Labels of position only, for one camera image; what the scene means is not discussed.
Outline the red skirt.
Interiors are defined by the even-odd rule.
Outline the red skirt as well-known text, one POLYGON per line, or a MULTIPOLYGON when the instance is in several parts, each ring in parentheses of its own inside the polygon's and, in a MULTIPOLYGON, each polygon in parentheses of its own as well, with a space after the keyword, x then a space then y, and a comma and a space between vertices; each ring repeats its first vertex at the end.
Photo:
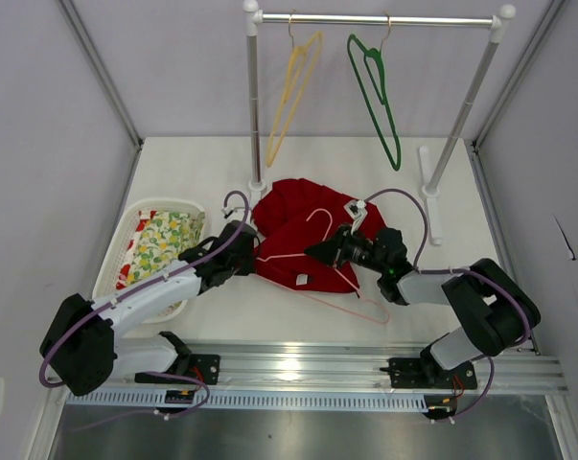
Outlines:
POLYGON ((255 206, 252 217, 263 236, 256 273, 286 288, 324 293, 355 293, 358 279, 346 264, 326 266, 304 249, 331 237, 352 219, 344 205, 348 195, 305 178, 282 179, 255 206))

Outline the green clothes hanger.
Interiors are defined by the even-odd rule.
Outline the green clothes hanger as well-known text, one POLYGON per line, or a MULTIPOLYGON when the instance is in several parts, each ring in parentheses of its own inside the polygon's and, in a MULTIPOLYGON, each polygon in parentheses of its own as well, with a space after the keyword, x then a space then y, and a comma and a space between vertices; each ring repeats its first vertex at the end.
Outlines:
POLYGON ((378 47, 366 46, 356 34, 349 34, 346 42, 346 51, 351 64, 358 89, 365 104, 367 113, 372 122, 375 133, 381 143, 382 150, 393 171, 398 172, 403 164, 403 150, 396 127, 391 103, 386 91, 386 72, 382 48, 390 36, 392 20, 389 14, 385 16, 386 36, 378 47), (393 148, 389 146, 387 135, 377 118, 374 103, 382 111, 390 129, 393 148))

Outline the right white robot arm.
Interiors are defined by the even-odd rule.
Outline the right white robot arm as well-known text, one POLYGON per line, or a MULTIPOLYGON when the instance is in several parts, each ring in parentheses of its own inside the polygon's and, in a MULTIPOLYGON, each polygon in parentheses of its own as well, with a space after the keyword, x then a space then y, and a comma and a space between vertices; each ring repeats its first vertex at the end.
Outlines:
POLYGON ((434 340, 417 357, 392 357, 382 367, 392 387, 451 389, 476 387, 473 363, 496 357, 530 338, 542 317, 538 307, 493 260, 466 268, 425 270, 407 258, 402 233, 384 227, 374 239, 342 225, 306 255, 332 268, 358 265, 379 274, 382 297, 398 305, 448 305, 459 326, 434 340))

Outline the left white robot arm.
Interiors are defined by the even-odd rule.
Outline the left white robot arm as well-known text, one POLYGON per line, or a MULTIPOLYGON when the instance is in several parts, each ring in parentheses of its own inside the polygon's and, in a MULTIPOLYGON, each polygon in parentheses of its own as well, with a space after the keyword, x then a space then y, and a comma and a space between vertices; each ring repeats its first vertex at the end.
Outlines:
POLYGON ((121 377, 138 383, 194 378, 201 366, 174 333, 148 339, 125 336, 175 303, 253 273, 256 240, 253 227, 233 220, 219 236, 185 250, 143 281, 93 300, 78 293, 67 297, 39 348, 40 383, 47 388, 64 385, 73 395, 84 396, 121 377))

